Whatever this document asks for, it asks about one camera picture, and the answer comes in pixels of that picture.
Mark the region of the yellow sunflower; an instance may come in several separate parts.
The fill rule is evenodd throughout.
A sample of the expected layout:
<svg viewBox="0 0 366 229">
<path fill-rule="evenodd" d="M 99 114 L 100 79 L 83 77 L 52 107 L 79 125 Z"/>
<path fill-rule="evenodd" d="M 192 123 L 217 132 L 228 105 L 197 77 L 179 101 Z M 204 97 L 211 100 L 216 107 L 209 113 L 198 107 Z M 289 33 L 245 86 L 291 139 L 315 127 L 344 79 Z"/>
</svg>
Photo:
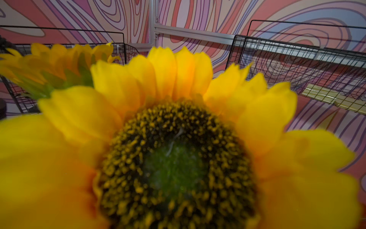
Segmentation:
<svg viewBox="0 0 366 229">
<path fill-rule="evenodd" d="M 1 121 L 3 229 L 355 229 L 354 158 L 325 130 L 286 131 L 289 82 L 153 48 L 98 61 Z"/>
<path fill-rule="evenodd" d="M 31 54 L 21 55 L 8 48 L 1 54 L 1 75 L 24 89 L 32 99 L 49 98 L 55 89 L 73 86 L 93 87 L 90 68 L 98 61 L 112 63 L 120 60 L 113 56 L 111 43 L 97 45 L 75 45 L 66 48 L 55 44 L 51 48 L 34 43 Z"/>
</svg>

